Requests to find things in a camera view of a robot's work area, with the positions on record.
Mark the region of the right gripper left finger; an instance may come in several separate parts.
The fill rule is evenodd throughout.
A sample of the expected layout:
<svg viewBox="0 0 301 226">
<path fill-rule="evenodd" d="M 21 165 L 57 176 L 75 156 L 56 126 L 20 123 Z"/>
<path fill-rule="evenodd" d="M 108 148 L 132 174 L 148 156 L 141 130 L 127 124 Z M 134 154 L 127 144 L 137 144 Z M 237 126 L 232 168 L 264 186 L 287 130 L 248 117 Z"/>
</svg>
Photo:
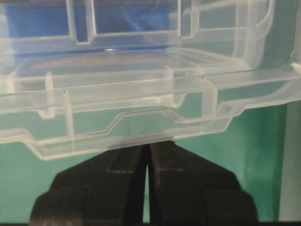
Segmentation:
<svg viewBox="0 0 301 226">
<path fill-rule="evenodd" d="M 59 172 L 32 209 L 32 226 L 140 226 L 147 145 L 109 150 Z"/>
</svg>

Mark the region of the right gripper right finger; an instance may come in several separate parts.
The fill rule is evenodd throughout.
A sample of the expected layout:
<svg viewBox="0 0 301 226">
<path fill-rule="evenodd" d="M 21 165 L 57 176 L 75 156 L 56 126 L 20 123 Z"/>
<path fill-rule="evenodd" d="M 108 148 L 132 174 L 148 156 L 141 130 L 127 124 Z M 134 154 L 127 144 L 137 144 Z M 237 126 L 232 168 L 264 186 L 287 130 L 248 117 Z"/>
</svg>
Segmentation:
<svg viewBox="0 0 301 226">
<path fill-rule="evenodd" d="M 258 213 L 237 177 L 172 141 L 149 145 L 150 221 L 159 226 L 255 226 Z"/>
</svg>

